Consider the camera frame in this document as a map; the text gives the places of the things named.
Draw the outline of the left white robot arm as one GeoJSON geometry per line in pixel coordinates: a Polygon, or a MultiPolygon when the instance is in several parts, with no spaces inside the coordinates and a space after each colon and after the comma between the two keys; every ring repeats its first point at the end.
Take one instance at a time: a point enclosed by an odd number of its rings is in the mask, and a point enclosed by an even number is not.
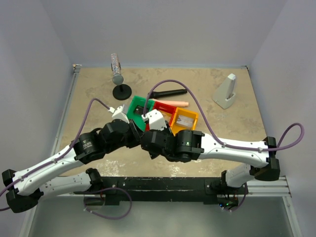
{"type": "Polygon", "coordinates": [[[102,159],[121,147],[139,146],[142,135],[143,131],[133,121],[115,119],[103,128],[81,134],[59,153],[30,168],[4,171],[2,180],[6,188],[3,194],[7,208],[21,213],[48,197],[72,192],[100,192],[104,184],[95,168],[74,176],[63,177],[62,174],[102,159]]]}

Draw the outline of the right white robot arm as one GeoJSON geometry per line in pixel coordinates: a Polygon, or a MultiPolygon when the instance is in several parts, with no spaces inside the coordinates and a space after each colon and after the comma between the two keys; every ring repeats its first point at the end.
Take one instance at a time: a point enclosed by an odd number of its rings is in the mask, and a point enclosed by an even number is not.
{"type": "Polygon", "coordinates": [[[141,148],[151,158],[163,156],[170,162],[190,162],[198,159],[222,159],[239,162],[234,169],[225,170],[221,178],[210,184],[220,194],[230,194],[253,179],[277,181],[280,175],[279,161],[274,152],[269,152],[264,141],[252,142],[246,150],[230,148],[218,143],[213,136],[200,131],[149,130],[141,137],[141,148]]]}

